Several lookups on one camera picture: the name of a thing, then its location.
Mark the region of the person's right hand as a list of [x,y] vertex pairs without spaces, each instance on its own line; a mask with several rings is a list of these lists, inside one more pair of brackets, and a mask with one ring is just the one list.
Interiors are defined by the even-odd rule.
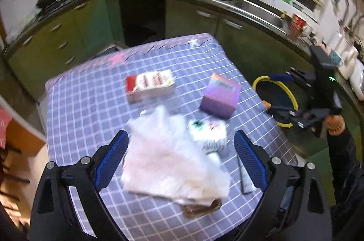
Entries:
[[324,124],[330,136],[339,136],[346,129],[342,115],[329,115],[325,118]]

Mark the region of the person's right forearm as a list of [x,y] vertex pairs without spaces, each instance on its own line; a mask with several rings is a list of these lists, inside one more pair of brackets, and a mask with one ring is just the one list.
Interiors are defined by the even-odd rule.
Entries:
[[363,168],[348,129],[328,135],[336,204],[330,208],[333,240],[363,239]]

